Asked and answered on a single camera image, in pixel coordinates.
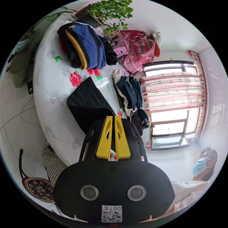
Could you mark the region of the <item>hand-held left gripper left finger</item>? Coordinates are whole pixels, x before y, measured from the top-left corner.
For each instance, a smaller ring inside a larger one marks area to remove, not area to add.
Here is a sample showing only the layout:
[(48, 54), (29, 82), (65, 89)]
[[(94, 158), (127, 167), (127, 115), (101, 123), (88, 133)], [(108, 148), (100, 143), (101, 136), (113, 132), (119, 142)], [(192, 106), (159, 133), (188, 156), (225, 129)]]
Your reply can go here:
[(110, 160), (111, 140), (112, 140), (113, 117), (106, 116), (100, 136), (96, 156), (99, 159)]

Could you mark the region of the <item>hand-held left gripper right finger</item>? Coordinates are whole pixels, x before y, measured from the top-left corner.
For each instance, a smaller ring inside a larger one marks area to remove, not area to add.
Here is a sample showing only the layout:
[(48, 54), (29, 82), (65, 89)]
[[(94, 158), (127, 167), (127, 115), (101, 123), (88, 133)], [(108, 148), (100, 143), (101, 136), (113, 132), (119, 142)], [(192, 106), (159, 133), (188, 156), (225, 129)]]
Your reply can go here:
[(129, 159), (131, 154), (120, 116), (114, 117), (114, 129), (117, 160)]

